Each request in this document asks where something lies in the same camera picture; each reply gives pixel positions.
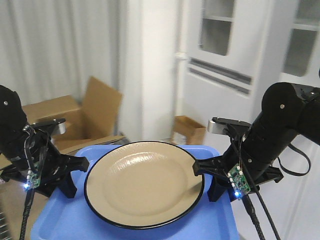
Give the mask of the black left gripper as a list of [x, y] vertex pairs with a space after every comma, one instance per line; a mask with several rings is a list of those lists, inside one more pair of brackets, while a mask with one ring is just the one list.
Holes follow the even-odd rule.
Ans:
[[77, 188], [71, 172], [87, 172], [89, 161], [84, 156], [61, 154], [52, 144], [51, 137], [46, 132], [27, 135], [17, 142], [20, 148], [16, 156], [10, 158], [11, 164], [0, 170], [0, 178], [5, 182], [14, 180], [22, 183], [23, 190], [29, 167], [35, 172], [34, 164], [39, 161], [41, 167], [40, 185], [31, 190], [50, 197], [56, 188], [68, 198], [75, 197]]

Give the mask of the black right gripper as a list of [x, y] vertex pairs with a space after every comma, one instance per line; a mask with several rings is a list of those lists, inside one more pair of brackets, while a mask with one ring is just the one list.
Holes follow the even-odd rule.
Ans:
[[273, 167], [271, 163], [262, 163], [255, 160], [243, 148], [245, 132], [236, 133], [227, 130], [226, 135], [230, 139], [230, 147], [223, 155], [215, 158], [196, 159], [192, 165], [195, 176], [202, 174], [214, 175], [207, 191], [210, 202], [218, 201], [226, 190], [234, 190], [227, 173], [235, 164], [241, 166], [251, 190], [264, 183], [271, 181], [278, 183], [283, 179], [284, 176], [279, 168]]

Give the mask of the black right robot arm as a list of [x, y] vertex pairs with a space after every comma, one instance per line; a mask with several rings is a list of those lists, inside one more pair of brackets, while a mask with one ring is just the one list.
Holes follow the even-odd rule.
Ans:
[[282, 171], [272, 166], [294, 138], [302, 135], [320, 143], [320, 89], [291, 82], [272, 84], [264, 93], [261, 112], [252, 124], [240, 120], [212, 117], [208, 132], [227, 135], [230, 146], [223, 155], [197, 159], [194, 174], [212, 175], [208, 199], [216, 202], [224, 192], [234, 201], [236, 183], [231, 169], [240, 165], [249, 187], [270, 181], [278, 183]]

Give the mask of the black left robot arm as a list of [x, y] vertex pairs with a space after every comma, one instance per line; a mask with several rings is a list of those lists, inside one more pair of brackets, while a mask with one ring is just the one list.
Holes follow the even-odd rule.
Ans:
[[28, 123], [16, 91], [0, 87], [0, 153], [10, 161], [1, 169], [5, 182], [15, 180], [27, 191], [34, 189], [50, 197], [56, 188], [69, 199], [77, 188], [71, 172], [86, 172], [86, 157], [62, 154], [52, 143], [52, 135], [63, 134], [65, 118]]

